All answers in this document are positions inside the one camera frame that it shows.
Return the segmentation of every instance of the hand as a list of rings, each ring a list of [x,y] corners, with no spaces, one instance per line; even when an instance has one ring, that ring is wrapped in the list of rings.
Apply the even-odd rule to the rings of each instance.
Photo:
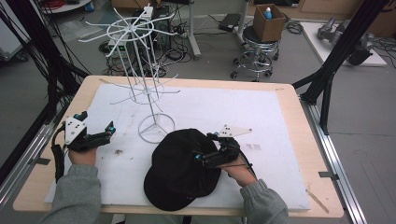
[[[223,169],[230,177],[234,178],[236,183],[241,187],[257,181],[257,178],[249,171],[240,155],[235,161],[222,164],[219,168]]]
[[[69,150],[69,158],[73,164],[95,165],[96,163],[96,148],[91,148],[87,151],[76,152]]]

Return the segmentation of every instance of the wire hat rack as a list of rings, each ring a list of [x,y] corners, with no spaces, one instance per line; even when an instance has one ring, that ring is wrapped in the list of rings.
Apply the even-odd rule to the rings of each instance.
[[[114,48],[106,55],[111,57],[115,50],[119,54],[122,63],[122,69],[124,70],[125,76],[127,76],[129,86],[121,86],[128,88],[129,96],[126,99],[111,103],[113,105],[132,100],[133,102],[140,105],[149,105],[150,115],[143,118],[138,125],[139,136],[146,142],[157,144],[160,143],[163,138],[170,132],[174,131],[175,121],[169,116],[163,113],[158,106],[157,102],[163,97],[165,93],[178,93],[179,91],[165,91],[164,85],[166,82],[161,83],[159,79],[160,66],[155,62],[155,54],[153,48],[153,40],[151,34],[161,33],[164,35],[176,35],[174,33],[168,33],[165,31],[155,29],[154,22],[166,21],[173,18],[173,14],[167,17],[159,18],[156,20],[150,20],[143,17],[148,13],[149,8],[145,7],[144,11],[138,17],[124,18],[114,8],[114,11],[119,16],[120,20],[117,20],[111,24],[87,24],[92,26],[107,27],[106,33],[90,39],[81,39],[80,42],[90,42],[95,39],[107,36],[115,41]],[[126,60],[121,57],[121,51],[118,45],[121,42],[131,42],[136,53],[136,59],[138,66],[133,67],[131,55],[128,49],[125,49]],[[142,59],[139,55],[139,45],[143,50],[143,54],[147,57],[146,60]],[[159,109],[160,112],[154,112],[153,105]]]

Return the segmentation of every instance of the black baseball cap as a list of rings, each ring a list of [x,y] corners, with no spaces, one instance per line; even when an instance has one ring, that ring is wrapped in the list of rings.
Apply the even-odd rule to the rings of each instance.
[[[174,131],[152,153],[144,190],[148,200],[164,211],[180,210],[195,198],[209,195],[218,184],[220,168],[207,169],[194,159],[218,149],[196,129]]]

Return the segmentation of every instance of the cardboard box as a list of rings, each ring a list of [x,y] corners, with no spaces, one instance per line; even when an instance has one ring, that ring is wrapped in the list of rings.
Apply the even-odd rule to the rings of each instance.
[[[389,1],[384,6],[367,32],[376,37],[396,38],[396,1]]]
[[[111,6],[123,8],[143,8],[146,7],[149,3],[151,3],[151,0],[111,0]]]
[[[265,19],[262,13],[267,8],[271,8],[273,18]],[[280,40],[286,17],[274,4],[262,4],[256,6],[253,18],[253,29],[262,42]]]

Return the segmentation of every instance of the wooden table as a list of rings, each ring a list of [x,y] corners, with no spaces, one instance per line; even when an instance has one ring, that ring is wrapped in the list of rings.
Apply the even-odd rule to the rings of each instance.
[[[96,90],[103,83],[128,84],[126,77],[86,77],[82,83],[75,99],[68,107],[66,115],[79,114],[87,110],[91,104]],[[318,172],[327,171],[320,155],[318,145],[309,127],[304,111],[297,97],[297,93],[290,84],[254,83],[236,81],[213,81],[197,79],[174,79],[166,86],[174,87],[200,87],[217,89],[273,91],[280,103],[284,120],[288,127],[290,141],[301,170],[302,178],[306,187],[306,193],[311,203],[309,211],[290,211],[291,217],[341,217],[344,211],[338,199],[338,195],[330,178],[321,178]],[[51,208],[50,203],[44,199],[52,184],[55,166],[50,150],[46,146],[41,158],[50,159],[48,165],[37,164],[30,173],[21,192],[14,202],[14,209],[26,212],[47,212]],[[206,208],[184,208],[169,213],[154,206],[121,206],[103,205],[104,213],[119,214],[174,214],[174,215],[207,215],[207,216],[243,216],[242,209],[206,209]]]

